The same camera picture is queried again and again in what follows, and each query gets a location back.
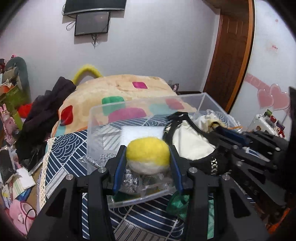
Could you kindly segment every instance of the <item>pink heart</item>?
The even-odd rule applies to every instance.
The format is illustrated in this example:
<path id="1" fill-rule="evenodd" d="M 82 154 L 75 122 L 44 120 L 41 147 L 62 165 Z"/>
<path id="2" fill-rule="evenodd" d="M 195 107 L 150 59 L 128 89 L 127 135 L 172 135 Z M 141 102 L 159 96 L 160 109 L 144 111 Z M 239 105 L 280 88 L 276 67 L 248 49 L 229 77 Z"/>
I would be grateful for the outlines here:
<path id="1" fill-rule="evenodd" d="M 288 93 L 281 91 L 281 88 L 277 84 L 273 84 L 270 87 L 270 94 L 274 99 L 273 109 L 284 110 L 290 105 L 290 96 Z"/>
<path id="2" fill-rule="evenodd" d="M 269 108 L 274 104 L 273 97 L 270 94 L 268 94 L 265 90 L 258 90 L 257 98 L 260 109 Z"/>

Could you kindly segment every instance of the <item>pink bunny toy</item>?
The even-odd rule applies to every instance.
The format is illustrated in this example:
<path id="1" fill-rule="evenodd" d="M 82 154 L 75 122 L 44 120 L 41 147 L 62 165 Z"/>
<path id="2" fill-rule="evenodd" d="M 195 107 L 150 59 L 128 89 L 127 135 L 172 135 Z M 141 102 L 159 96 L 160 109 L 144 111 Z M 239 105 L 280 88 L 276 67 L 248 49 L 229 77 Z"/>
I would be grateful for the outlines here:
<path id="1" fill-rule="evenodd" d="M 0 112 L 3 128 L 6 133 L 5 140 L 8 144 L 12 145 L 14 143 L 12 133 L 17 129 L 17 125 L 15 124 L 15 120 L 10 116 L 5 104 L 3 104 L 3 108 L 0 107 Z"/>

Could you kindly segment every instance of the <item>felt ball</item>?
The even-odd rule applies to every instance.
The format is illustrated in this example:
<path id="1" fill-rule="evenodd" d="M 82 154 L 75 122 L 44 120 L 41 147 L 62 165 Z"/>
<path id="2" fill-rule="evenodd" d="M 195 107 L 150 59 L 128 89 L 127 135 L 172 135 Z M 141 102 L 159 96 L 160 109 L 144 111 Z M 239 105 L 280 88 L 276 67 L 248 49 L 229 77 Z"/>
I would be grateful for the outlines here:
<path id="1" fill-rule="evenodd" d="M 156 137 L 145 137 L 131 141 L 126 149 L 129 167 L 139 173 L 153 175 L 169 168 L 168 145 Z"/>

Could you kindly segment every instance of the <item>red cloth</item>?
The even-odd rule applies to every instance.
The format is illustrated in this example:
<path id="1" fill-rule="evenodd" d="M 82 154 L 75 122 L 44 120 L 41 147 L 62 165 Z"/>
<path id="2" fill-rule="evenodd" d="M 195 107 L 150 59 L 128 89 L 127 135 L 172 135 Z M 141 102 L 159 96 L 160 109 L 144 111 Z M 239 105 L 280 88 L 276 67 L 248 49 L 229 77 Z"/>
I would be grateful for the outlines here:
<path id="1" fill-rule="evenodd" d="M 21 105 L 19 108 L 18 108 L 18 112 L 19 112 L 19 115 L 21 118 L 27 118 L 30 110 L 31 110 L 31 106 L 32 106 L 33 103 L 30 103 L 30 104 L 26 104 L 26 105 Z"/>

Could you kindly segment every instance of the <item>metal screw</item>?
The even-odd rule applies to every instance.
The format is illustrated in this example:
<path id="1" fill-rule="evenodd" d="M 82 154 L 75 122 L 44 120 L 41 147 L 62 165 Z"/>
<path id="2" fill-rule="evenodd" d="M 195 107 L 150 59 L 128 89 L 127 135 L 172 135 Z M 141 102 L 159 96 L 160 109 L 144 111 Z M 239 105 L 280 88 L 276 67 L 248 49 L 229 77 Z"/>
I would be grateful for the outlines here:
<path id="1" fill-rule="evenodd" d="M 242 162 L 241 161 L 237 161 L 237 166 L 238 167 L 242 166 Z"/>
<path id="2" fill-rule="evenodd" d="M 197 168 L 196 167 L 191 167 L 191 168 L 189 168 L 189 172 L 197 173 Z"/>
<path id="3" fill-rule="evenodd" d="M 66 175 L 66 179 L 67 179 L 68 181 L 72 180 L 73 177 L 74 177 L 73 174 L 67 174 L 67 175 Z"/>
<path id="4" fill-rule="evenodd" d="M 222 178 L 225 180 L 225 181 L 228 181 L 230 179 L 230 176 L 228 174 L 223 174 L 222 175 Z"/>
<path id="5" fill-rule="evenodd" d="M 100 173 L 104 173 L 105 171 L 107 171 L 106 167 L 99 167 L 98 168 L 98 172 L 100 172 Z"/>

